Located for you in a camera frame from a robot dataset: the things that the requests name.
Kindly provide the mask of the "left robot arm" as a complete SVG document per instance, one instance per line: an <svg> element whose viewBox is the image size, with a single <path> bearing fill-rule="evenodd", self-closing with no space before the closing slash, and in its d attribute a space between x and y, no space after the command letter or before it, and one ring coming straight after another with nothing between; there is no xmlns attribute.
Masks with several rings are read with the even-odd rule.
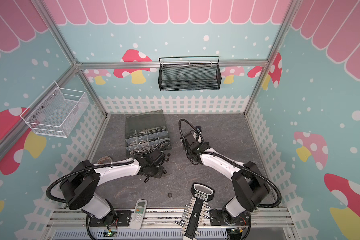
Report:
<svg viewBox="0 0 360 240"><path fill-rule="evenodd" d="M169 159L163 151L170 145L169 140L160 142L153 150L140 153L124 161L108 164L80 162L69 174L55 180L46 196L55 202L64 203L70 210L80 210L91 220L103 226L111 226L118 220L118 214L107 199L96 194L98 186L116 179L141 175L160 179L166 170L163 164Z"/></svg>

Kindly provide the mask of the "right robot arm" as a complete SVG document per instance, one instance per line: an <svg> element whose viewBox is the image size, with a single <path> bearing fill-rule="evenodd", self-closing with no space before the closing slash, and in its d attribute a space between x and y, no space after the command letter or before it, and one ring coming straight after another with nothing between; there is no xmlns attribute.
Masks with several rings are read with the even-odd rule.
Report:
<svg viewBox="0 0 360 240"><path fill-rule="evenodd" d="M244 212L253 212L259 207L276 208L282 203L279 188L261 174L255 163L237 162L216 152L185 119L180 119L178 126L187 159L193 165L210 167L231 180L235 196L222 208L227 224L232 225Z"/></svg>

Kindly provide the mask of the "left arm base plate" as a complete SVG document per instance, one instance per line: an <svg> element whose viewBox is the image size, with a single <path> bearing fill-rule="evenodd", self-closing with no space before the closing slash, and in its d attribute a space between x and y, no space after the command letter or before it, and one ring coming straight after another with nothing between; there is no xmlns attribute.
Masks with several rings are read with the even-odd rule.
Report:
<svg viewBox="0 0 360 240"><path fill-rule="evenodd" d="M128 227L132 219L132 211L130 210L116 210L116 216L113 217L109 223L103 223L96 218L90 218L90 227Z"/></svg>

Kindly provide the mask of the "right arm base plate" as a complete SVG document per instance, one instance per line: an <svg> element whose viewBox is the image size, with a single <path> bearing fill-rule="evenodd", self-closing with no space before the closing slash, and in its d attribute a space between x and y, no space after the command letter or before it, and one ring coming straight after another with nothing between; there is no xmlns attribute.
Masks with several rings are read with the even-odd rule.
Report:
<svg viewBox="0 0 360 240"><path fill-rule="evenodd" d="M236 217L231 217L226 211L211 209L209 215L212 226L248 226L250 224L248 211L244 211Z"/></svg>

